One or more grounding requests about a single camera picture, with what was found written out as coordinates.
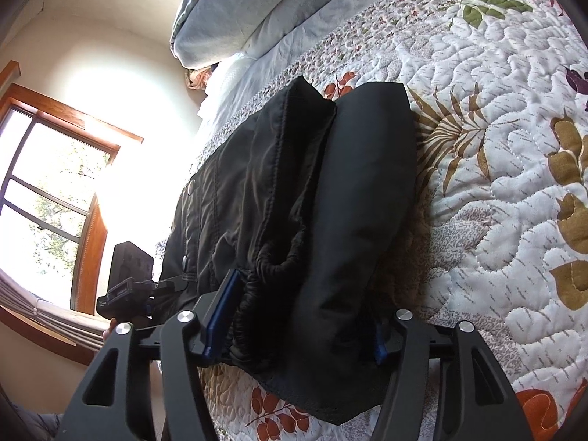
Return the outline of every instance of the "bedspread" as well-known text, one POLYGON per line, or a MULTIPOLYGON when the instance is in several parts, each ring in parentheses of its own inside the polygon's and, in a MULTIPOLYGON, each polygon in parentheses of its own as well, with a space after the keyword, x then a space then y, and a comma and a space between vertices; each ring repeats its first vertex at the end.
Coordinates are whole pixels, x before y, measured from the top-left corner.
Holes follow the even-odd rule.
MULTIPOLYGON (((471 320, 536 439, 549 439, 588 378, 588 50, 567 15, 556 0, 380 0, 255 95, 193 170, 299 75, 328 98, 368 81, 405 84, 416 204, 374 283, 431 323, 471 320)), ((231 439, 362 440, 378 414, 333 426, 233 367, 203 370, 202 383, 231 439)), ((431 362, 422 440, 436 383, 431 362)))

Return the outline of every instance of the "window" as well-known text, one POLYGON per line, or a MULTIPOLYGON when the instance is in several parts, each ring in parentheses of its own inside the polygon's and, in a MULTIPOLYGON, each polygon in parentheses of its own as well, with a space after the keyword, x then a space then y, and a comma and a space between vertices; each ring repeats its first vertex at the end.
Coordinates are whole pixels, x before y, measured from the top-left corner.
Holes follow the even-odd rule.
POLYGON ((0 267, 36 296, 72 302, 96 182, 111 154, 17 108, 0 133, 0 267))
POLYGON ((0 98, 0 268, 48 302, 93 314, 107 238, 95 192, 121 148, 142 141, 10 85, 0 98))

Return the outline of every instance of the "rolled window shade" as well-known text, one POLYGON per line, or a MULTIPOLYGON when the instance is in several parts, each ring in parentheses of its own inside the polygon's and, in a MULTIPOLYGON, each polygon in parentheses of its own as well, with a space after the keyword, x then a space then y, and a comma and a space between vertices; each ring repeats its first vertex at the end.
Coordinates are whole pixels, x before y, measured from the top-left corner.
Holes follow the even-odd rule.
POLYGON ((39 299, 0 269, 0 305, 90 350, 102 347, 108 320, 63 309, 39 299))

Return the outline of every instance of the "window pane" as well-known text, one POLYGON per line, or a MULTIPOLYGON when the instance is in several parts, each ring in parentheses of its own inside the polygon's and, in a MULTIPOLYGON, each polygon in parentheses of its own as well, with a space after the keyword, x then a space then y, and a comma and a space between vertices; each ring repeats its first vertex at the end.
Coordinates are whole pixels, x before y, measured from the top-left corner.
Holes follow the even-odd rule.
POLYGON ((80 209, 90 207, 109 154, 36 123, 12 172, 80 209))
POLYGON ((13 180, 8 182, 4 198, 12 202, 16 207, 34 215, 43 222, 51 224, 53 227, 62 229, 76 237, 82 235, 83 223, 86 220, 85 216, 35 194, 18 182, 13 180))
POLYGON ((30 123, 29 116, 11 109, 0 126, 0 185, 30 123))
POLYGON ((78 244, 2 207, 0 267, 21 287, 63 308, 69 308, 78 244))

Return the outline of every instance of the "silver bolt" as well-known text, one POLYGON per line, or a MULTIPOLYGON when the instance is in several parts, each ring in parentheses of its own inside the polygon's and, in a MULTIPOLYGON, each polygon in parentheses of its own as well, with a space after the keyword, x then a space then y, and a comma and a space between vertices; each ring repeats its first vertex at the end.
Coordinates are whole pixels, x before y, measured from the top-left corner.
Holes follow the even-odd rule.
POLYGON ((401 308, 400 310, 396 311, 396 318, 398 318, 399 320, 411 320, 412 319, 412 312, 410 310, 407 310, 405 308, 401 308))
POLYGON ((119 335, 126 335, 130 331, 130 323, 119 323, 114 330, 119 335))
POLYGON ((184 310, 178 314, 178 321, 181 323, 191 322, 194 319, 194 312, 184 310))
POLYGON ((459 329, 461 331, 465 331, 466 333, 471 333, 474 331, 474 324, 472 322, 464 320, 462 322, 459 322, 459 329))

